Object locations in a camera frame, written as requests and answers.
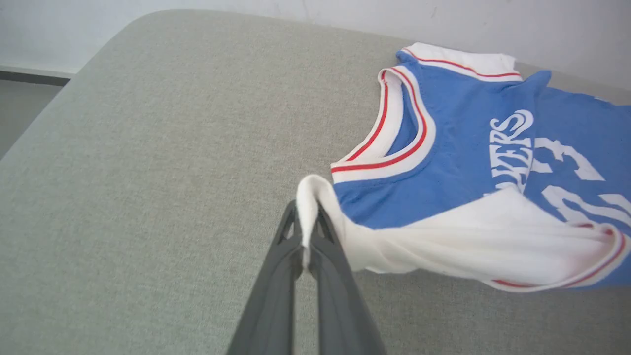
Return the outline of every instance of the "basketball jersey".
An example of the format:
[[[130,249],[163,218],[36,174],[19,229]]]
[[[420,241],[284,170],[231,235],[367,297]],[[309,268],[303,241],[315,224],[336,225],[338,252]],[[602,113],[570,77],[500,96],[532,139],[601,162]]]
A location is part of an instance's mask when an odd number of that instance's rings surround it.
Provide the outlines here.
[[[548,88],[547,71],[523,80],[502,54],[417,43],[397,57],[371,132],[331,165],[334,193],[303,186],[351,265],[517,292],[631,281],[627,108]]]

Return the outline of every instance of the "gray fabric surface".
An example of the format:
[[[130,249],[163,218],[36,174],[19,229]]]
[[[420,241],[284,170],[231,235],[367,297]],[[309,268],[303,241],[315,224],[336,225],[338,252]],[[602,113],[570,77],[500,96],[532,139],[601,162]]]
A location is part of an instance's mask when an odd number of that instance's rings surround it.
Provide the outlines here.
[[[221,354],[299,179],[407,40],[210,11],[112,39],[0,160],[0,354]],[[628,354],[629,289],[357,274],[390,354]],[[316,353],[314,282],[297,353]]]

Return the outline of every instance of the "blue jersey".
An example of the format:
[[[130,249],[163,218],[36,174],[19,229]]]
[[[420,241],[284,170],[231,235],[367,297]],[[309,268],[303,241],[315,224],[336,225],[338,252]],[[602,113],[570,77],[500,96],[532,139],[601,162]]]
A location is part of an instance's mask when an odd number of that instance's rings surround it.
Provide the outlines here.
[[[372,131],[331,166],[354,223],[404,227],[512,187],[564,222],[631,234],[628,107],[548,88],[548,71],[523,80],[501,54],[415,44],[397,57]],[[628,283],[629,248],[620,237],[599,277],[573,285]]]

